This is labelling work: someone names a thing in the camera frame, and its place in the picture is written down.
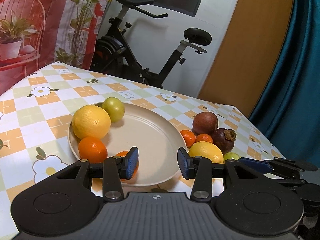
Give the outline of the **large yellow orange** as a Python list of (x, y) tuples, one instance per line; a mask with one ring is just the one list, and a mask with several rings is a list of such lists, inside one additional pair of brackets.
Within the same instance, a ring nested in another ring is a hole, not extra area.
[(102, 139), (108, 134), (110, 127), (110, 116), (104, 109), (96, 105), (81, 107), (72, 118), (73, 132), (79, 139), (85, 137)]

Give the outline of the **dark purple mangosteen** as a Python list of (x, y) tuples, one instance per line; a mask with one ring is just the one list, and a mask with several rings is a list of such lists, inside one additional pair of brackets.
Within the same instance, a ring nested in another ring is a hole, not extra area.
[(235, 141), (236, 132), (233, 129), (218, 128), (212, 135), (213, 144), (216, 145), (223, 154), (232, 151)]

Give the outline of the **red-brown apple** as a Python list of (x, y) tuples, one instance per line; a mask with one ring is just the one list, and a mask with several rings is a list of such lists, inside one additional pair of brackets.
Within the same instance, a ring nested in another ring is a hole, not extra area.
[(193, 131), (196, 134), (212, 134), (217, 130), (219, 121), (217, 116), (211, 112), (197, 114), (193, 120)]

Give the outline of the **printed red backdrop cloth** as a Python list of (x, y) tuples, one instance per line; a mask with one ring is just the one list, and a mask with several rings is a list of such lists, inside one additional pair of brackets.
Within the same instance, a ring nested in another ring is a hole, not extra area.
[(53, 62), (88, 70), (108, 0), (1, 0), (1, 92)]

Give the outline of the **floral checkered tablecloth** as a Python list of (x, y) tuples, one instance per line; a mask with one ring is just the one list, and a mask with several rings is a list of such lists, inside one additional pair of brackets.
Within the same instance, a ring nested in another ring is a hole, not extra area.
[(178, 130), (191, 129), (197, 113), (213, 112), (220, 127), (236, 131), (234, 153), (257, 160), (281, 155), (234, 106), (53, 63), (1, 95), (1, 239), (17, 234), (10, 215), (12, 200), (75, 161), (67, 141), (73, 113), (111, 96), (152, 110)]

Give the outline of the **small orange mandarin left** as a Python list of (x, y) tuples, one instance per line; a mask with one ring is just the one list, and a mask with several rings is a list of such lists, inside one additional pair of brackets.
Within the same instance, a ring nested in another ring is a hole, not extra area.
[(187, 148), (190, 148), (195, 143), (196, 135), (192, 131), (187, 129), (181, 130), (180, 133), (185, 141)]

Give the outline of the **teal curtain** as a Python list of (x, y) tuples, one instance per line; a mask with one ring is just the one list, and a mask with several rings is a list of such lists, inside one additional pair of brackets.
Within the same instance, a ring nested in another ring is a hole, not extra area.
[(287, 159), (319, 166), (319, 0), (293, 0), (281, 52), (249, 120)]

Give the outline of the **small orange mandarin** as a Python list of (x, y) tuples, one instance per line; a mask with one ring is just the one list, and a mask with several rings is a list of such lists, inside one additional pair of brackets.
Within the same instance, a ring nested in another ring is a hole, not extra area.
[(201, 141), (209, 142), (211, 144), (213, 143), (212, 137), (208, 134), (205, 134), (205, 133), (199, 134), (195, 139), (195, 143), (201, 142)]
[(185, 141), (187, 148), (190, 148), (195, 143), (196, 135), (192, 131), (187, 129), (181, 130), (180, 133)]

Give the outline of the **yellow-green round fruit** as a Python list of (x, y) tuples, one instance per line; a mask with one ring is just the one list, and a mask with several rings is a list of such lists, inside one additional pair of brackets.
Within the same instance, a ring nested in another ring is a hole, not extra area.
[(108, 113), (112, 123), (120, 121), (125, 114), (124, 104), (115, 97), (106, 98), (102, 108)]

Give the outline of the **bright green round fruit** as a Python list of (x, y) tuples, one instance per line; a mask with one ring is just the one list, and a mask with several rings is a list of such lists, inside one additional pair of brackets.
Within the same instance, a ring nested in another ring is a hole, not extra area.
[(236, 153), (229, 152), (229, 153), (226, 153), (223, 155), (223, 161), (226, 161), (228, 159), (238, 160), (238, 159), (240, 159), (240, 156)]

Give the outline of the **wooden board panel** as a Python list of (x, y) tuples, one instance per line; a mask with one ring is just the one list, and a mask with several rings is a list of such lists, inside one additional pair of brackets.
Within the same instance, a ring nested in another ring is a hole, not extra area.
[(276, 64), (293, 0), (238, 0), (200, 99), (249, 116)]

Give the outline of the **small orange mandarin right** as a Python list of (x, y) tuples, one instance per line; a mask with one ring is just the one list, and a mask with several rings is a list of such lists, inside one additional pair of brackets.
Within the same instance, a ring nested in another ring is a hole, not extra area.
[(205, 133), (199, 134), (195, 139), (195, 143), (201, 142), (201, 141), (209, 142), (211, 144), (213, 143), (212, 137), (208, 134), (205, 134)]

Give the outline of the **beige round plate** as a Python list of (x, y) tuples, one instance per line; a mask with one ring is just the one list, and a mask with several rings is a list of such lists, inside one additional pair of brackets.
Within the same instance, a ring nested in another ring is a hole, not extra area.
[(124, 103), (124, 117), (111, 125), (101, 141), (108, 157), (138, 148), (139, 167), (136, 175), (122, 185), (155, 186), (178, 175), (177, 150), (185, 147), (180, 132), (157, 113), (131, 103)]

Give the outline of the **yellow lemon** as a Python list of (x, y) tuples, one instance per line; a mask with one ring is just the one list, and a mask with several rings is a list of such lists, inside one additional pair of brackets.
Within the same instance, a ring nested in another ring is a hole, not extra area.
[(199, 141), (193, 144), (189, 149), (191, 157), (205, 157), (212, 161), (212, 163), (223, 164), (223, 153), (214, 144), (206, 141)]

